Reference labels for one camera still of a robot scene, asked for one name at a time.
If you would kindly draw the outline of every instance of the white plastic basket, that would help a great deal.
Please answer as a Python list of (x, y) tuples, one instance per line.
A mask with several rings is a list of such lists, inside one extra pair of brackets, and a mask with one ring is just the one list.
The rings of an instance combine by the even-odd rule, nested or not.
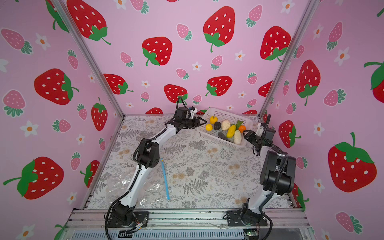
[[(209, 124), (209, 119), (212, 116), (217, 117), (218, 122), (220, 122), (220, 123), (222, 123), (224, 120), (230, 121), (231, 124), (236, 124), (237, 120), (243, 121), (244, 122), (243, 125), (246, 127), (247, 130), (251, 129), (252, 124), (253, 124), (252, 120), (250, 120), (248, 118), (245, 118), (243, 116), (239, 116), (239, 115), (236, 115), (233, 113), (229, 113), (226, 111), (222, 111), (222, 110), (219, 110), (216, 108), (209, 108), (204, 113), (204, 116), (202, 116), (202, 118), (204, 118), (207, 121), (207, 124)], [(219, 132), (222, 132), (222, 133), (224, 133), (224, 135), (227, 135), (227, 131), (223, 131), (221, 128), (220, 128), (220, 130), (214, 130), (213, 129), (212, 131), (207, 131), (205, 129), (205, 126), (206, 125), (204, 124), (204, 125), (198, 127), (197, 131), (199, 131), (203, 136), (206, 136), (209, 139), (214, 140), (220, 144), (223, 144), (223, 145), (230, 147), (230, 148), (233, 148), (233, 149), (239, 149), (239, 148), (245, 147), (245, 145), (247, 144), (247, 141), (244, 139), (243, 136), (242, 136), (241, 144), (237, 145), (237, 144), (233, 143), (233, 140), (234, 140), (233, 137), (229, 139), (230, 142), (218, 137)]]

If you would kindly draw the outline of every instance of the pink wall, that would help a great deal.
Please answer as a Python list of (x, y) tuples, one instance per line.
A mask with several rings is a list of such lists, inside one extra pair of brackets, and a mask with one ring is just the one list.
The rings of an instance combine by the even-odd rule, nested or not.
[[(123, 94), (119, 94), (122, 92), (117, 81), (111, 83), (126, 114), (142, 114), (152, 108), (173, 113), (173, 99), (178, 93), (187, 93), (187, 104), (199, 103), (196, 106), (199, 110), (216, 107), (235, 113), (259, 111), (265, 100), (265, 94), (260, 95), (259, 89), (261, 93), (265, 86), (270, 86), (280, 63), (276, 57), (282, 55), (284, 46), (289, 44), (289, 35), (294, 34), (307, 4), (307, 0), (262, 0), (257, 3), (249, 0), (122, 0), (121, 5), (117, 0), (85, 2), (68, 0), (67, 6), (102, 72), (109, 74), (109, 81), (116, 77), (127, 82), (128, 91), (123, 91)], [(218, 10), (218, 19), (210, 18)], [(95, 31), (91, 29), (92, 25), (96, 25)], [(218, 40), (210, 36), (216, 32), (220, 34)], [(264, 35), (268, 46), (263, 41)], [(264, 60), (273, 51), (270, 47), (273, 50), (279, 47), (283, 51), (277, 50), (271, 61)], [(216, 67), (211, 67), (214, 63), (219, 68), (214, 70)], [(249, 76), (251, 73), (256, 74), (257, 80)], [(219, 86), (219, 89), (207, 89), (211, 78), (215, 83), (211, 86)], [(223, 84), (220, 88), (220, 79), (232, 84), (229, 87)], [(171, 88), (166, 95), (164, 87), (168, 84), (174, 86), (166, 87), (166, 91)]]
[[(384, 16), (377, 17), (384, 6), (379, 2), (321, 2), (300, 42), (304, 52), (291, 60), (268, 108), (278, 131), (274, 143), (298, 158), (295, 182), (301, 191), (295, 195), (305, 204), (317, 239), (377, 239), (381, 234), (384, 74), (381, 65), (364, 67), (384, 61)], [(295, 136), (301, 138), (293, 144)]]
[[(2, 239), (24, 239), (23, 234), (31, 239), (54, 239), (61, 229), (55, 225), (65, 224), (88, 190), (80, 170), (92, 178), (95, 167), (92, 173), (86, 171), (87, 166), (101, 161), (105, 153), (99, 139), (104, 139), (107, 148), (119, 119), (98, 81), (90, 81), (91, 70), (71, 35), (57, 22), (53, 29), (54, 18), (45, 1), (6, 1), (0, 9), (0, 22), (0, 95), (5, 108), (0, 114), (0, 176), (1, 182), (22, 177), (0, 188), (1, 212), (7, 219), (2, 221)], [(32, 53), (23, 54), (26, 49)], [(73, 65), (68, 50), (76, 53), (71, 58)], [(73, 90), (71, 101), (64, 73), (79, 89)], [(98, 97), (108, 113), (101, 131), (91, 119)], [(85, 110), (79, 114), (78, 104), (84, 105), (86, 118)], [(62, 119), (70, 129), (61, 121), (57, 132), (52, 125)], [(83, 142), (79, 143), (80, 134)], [(79, 159), (72, 158), (76, 152)]]

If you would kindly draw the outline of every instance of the table surface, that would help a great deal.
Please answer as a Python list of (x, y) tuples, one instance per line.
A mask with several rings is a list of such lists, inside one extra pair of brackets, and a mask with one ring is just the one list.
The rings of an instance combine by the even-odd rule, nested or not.
[[(171, 115), (127, 116), (113, 150), (97, 183), (89, 209), (107, 209), (124, 194), (136, 167), (132, 155), (142, 138), (151, 138), (164, 128)], [(257, 127), (256, 116), (251, 119)], [(164, 159), (170, 200), (159, 163), (139, 194), (136, 208), (239, 208), (256, 194), (264, 159), (252, 153), (252, 145), (234, 150), (210, 140), (196, 129), (181, 130), (160, 148)], [(268, 208), (290, 207), (286, 197), (272, 201)]]

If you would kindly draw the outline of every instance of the white vegetable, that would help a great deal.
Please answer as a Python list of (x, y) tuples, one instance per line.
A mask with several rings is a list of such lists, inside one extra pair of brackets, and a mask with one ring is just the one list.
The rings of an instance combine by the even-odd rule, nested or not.
[(231, 122), (228, 121), (228, 120), (224, 120), (222, 123), (221, 123), (221, 129), (223, 131), (226, 131), (228, 130), (228, 128), (231, 126)]
[(241, 144), (241, 132), (239, 130), (235, 131), (235, 144), (240, 145)]

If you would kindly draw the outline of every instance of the blue stick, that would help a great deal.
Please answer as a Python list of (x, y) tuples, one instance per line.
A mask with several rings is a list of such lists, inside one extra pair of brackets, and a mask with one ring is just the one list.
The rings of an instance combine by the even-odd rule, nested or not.
[(165, 182), (165, 184), (166, 184), (166, 191), (167, 191), (167, 199), (169, 200), (169, 192), (168, 192), (167, 176), (166, 176), (166, 170), (165, 170), (165, 168), (164, 168), (164, 162), (163, 162), (163, 159), (161, 159), (161, 167), (163, 168), (164, 182)]

